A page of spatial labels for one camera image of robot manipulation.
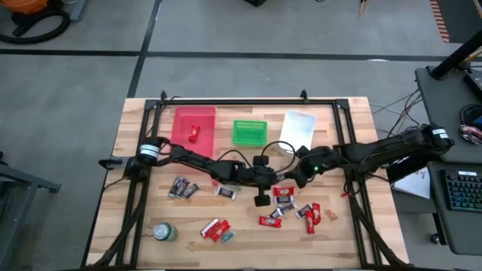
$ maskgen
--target red candy in bin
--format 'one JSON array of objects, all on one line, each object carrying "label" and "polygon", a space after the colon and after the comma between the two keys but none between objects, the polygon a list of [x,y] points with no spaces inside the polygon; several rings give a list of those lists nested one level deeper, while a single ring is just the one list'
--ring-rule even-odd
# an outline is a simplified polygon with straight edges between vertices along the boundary
[{"label": "red candy in bin", "polygon": [[189,135],[189,142],[195,143],[197,140],[197,135],[199,134],[200,127],[197,125],[193,125],[193,129],[191,130],[191,134]]}]

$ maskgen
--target green can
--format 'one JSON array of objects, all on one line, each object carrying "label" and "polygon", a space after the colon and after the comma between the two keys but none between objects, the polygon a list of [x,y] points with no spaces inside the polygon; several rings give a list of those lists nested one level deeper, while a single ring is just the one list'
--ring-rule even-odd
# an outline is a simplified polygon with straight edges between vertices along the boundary
[{"label": "green can", "polygon": [[174,241],[178,238],[178,229],[170,223],[163,222],[152,229],[152,234],[159,241]]}]

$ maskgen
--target candy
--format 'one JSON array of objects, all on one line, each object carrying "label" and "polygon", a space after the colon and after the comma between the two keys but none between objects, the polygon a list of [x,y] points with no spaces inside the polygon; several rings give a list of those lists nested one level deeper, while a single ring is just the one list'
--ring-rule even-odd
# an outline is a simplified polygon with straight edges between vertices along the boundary
[{"label": "candy", "polygon": [[191,187],[189,187],[188,189],[186,189],[186,191],[184,191],[184,196],[186,197],[186,199],[189,199],[199,189],[200,189],[199,185],[197,185],[196,183],[193,183]]},{"label": "candy", "polygon": [[282,215],[283,215],[283,213],[281,213],[279,208],[276,208],[276,210],[274,210],[274,212],[271,213],[270,218],[277,218],[277,217],[280,217]]},{"label": "candy", "polygon": [[175,197],[178,199],[181,199],[182,194],[184,193],[188,185],[189,185],[189,181],[186,178],[183,178],[181,182],[178,184],[177,190],[175,191]]},{"label": "candy", "polygon": [[287,212],[291,211],[292,209],[296,208],[296,204],[294,202],[290,202],[286,204],[285,206],[279,208],[279,211],[281,212],[282,215],[286,214]]},{"label": "candy", "polygon": [[307,215],[307,229],[309,234],[314,234],[315,233],[315,226],[313,225],[313,211],[308,211],[306,213]]},{"label": "candy", "polygon": [[175,197],[175,192],[178,190],[179,184],[182,182],[181,177],[176,177],[174,180],[174,183],[172,183],[171,189],[169,190],[169,193],[167,194],[170,197]]},{"label": "candy", "polygon": [[229,230],[230,228],[230,225],[227,221],[223,221],[223,223],[221,223],[221,226],[219,226],[219,228],[214,232],[212,233],[209,237],[211,237],[211,239],[214,240],[214,242],[217,242],[221,236],[223,236],[227,230]]},{"label": "candy", "polygon": [[193,128],[191,130],[191,134],[189,134],[189,142],[190,143],[196,143],[197,140],[197,135],[199,134],[200,127],[193,125]]},{"label": "candy", "polygon": [[293,202],[293,195],[290,196],[275,196],[274,197],[275,204],[283,204],[283,203],[290,203]]},{"label": "candy", "polygon": [[209,237],[209,233],[213,233],[216,231],[219,226],[221,226],[221,222],[219,221],[219,218],[213,219],[207,226],[204,227],[204,229],[201,230],[201,236],[204,238]]},{"label": "candy", "polygon": [[267,218],[260,216],[259,217],[259,224],[264,225],[264,226],[270,226],[270,227],[281,227],[281,218]]},{"label": "candy", "polygon": [[325,210],[325,214],[330,218],[331,221],[336,220],[338,216],[333,213],[331,210]]},{"label": "candy", "polygon": [[322,213],[320,212],[319,204],[313,203],[313,223],[318,225],[322,222]]},{"label": "candy", "polygon": [[221,243],[224,244],[226,242],[229,242],[235,235],[236,233],[234,231],[232,230],[228,231],[221,237]]},{"label": "candy", "polygon": [[296,216],[301,219],[311,209],[313,209],[313,206],[311,204],[307,204],[296,212]]},{"label": "candy", "polygon": [[273,187],[273,196],[290,196],[294,194],[294,187]]},{"label": "candy", "polygon": [[221,196],[227,196],[228,198],[234,200],[236,198],[236,192],[228,190],[223,187],[218,187],[218,192],[216,192],[218,195]]}]

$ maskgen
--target chocolate bar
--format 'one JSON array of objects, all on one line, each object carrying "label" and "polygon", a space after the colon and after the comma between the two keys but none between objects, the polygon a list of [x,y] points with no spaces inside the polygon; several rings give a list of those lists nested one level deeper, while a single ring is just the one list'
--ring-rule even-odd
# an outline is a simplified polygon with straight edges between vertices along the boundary
[{"label": "chocolate bar", "polygon": [[294,194],[294,187],[273,187],[273,196],[289,196]]},{"label": "chocolate bar", "polygon": [[191,185],[191,187],[189,187],[188,189],[186,189],[186,191],[184,191],[183,195],[186,197],[186,199],[189,199],[199,189],[200,189],[199,185],[197,185],[196,183],[193,183],[193,185]]},{"label": "chocolate bar", "polygon": [[277,217],[280,217],[282,215],[283,215],[283,213],[281,213],[279,208],[276,208],[276,210],[274,210],[274,212],[271,213],[270,218],[277,218]]},{"label": "chocolate bar", "polygon": [[181,199],[182,194],[186,190],[189,185],[189,181],[186,178],[183,178],[182,181],[178,184],[178,188],[175,191],[175,197]]},{"label": "chocolate bar", "polygon": [[270,227],[281,227],[281,218],[267,218],[260,216],[259,217],[259,224],[264,225],[264,226],[270,226]]},{"label": "chocolate bar", "polygon": [[313,209],[313,206],[311,204],[307,204],[296,212],[296,216],[301,219],[311,209]]},{"label": "chocolate bar", "polygon": [[275,204],[284,204],[293,202],[293,195],[290,196],[275,196],[274,197]]},{"label": "chocolate bar", "polygon": [[171,190],[169,190],[169,193],[167,194],[170,197],[175,197],[175,192],[178,190],[179,184],[182,182],[181,177],[176,177],[174,180],[174,183],[172,183]]},{"label": "chocolate bar", "polygon": [[308,229],[308,234],[314,234],[315,233],[315,226],[313,225],[313,211],[308,211],[307,212],[307,229]]},{"label": "chocolate bar", "polygon": [[292,209],[296,208],[296,204],[294,202],[290,202],[286,204],[285,206],[279,208],[279,211],[281,212],[282,215],[286,214],[287,212],[291,211]]},{"label": "chocolate bar", "polygon": [[320,207],[318,203],[313,203],[313,223],[318,225],[322,222],[322,213],[320,212]]},{"label": "chocolate bar", "polygon": [[213,232],[214,230],[217,230],[219,226],[221,226],[221,222],[219,221],[219,218],[213,219],[211,222],[209,222],[207,226],[204,227],[204,229],[201,230],[201,236],[204,238],[208,238],[209,233]]},{"label": "chocolate bar", "polygon": [[236,198],[236,192],[234,191],[231,191],[231,190],[228,190],[226,188],[223,188],[223,187],[218,187],[218,192],[216,192],[218,195],[221,195],[221,196],[226,196],[232,200],[234,200]]},{"label": "chocolate bar", "polygon": [[227,230],[229,230],[230,228],[230,225],[227,221],[223,221],[223,223],[221,223],[221,226],[219,226],[219,228],[214,232],[212,233],[209,237],[211,237],[211,239],[214,240],[214,242],[217,242],[221,236],[223,236]]}]

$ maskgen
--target white label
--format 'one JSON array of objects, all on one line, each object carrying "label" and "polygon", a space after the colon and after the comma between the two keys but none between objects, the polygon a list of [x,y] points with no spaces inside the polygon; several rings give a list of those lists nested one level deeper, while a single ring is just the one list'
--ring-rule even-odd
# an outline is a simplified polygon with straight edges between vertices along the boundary
[{"label": "white label", "polygon": [[147,144],[144,144],[144,145],[141,146],[141,151],[142,150],[151,150],[151,151],[156,151],[157,153],[159,152],[158,147],[153,146],[153,145],[147,145]]},{"label": "white label", "polygon": [[441,134],[441,133],[447,133],[447,131],[445,131],[445,129],[436,129],[436,130],[433,130],[432,131],[432,134],[434,135],[438,135],[438,134]]},{"label": "white label", "polygon": [[477,176],[476,172],[459,172],[459,175]]},{"label": "white label", "polygon": [[141,154],[145,154],[145,155],[148,155],[148,156],[156,157],[156,159],[157,159],[157,155],[159,154],[159,152],[157,152],[157,151],[151,151],[151,150],[141,150]]}]

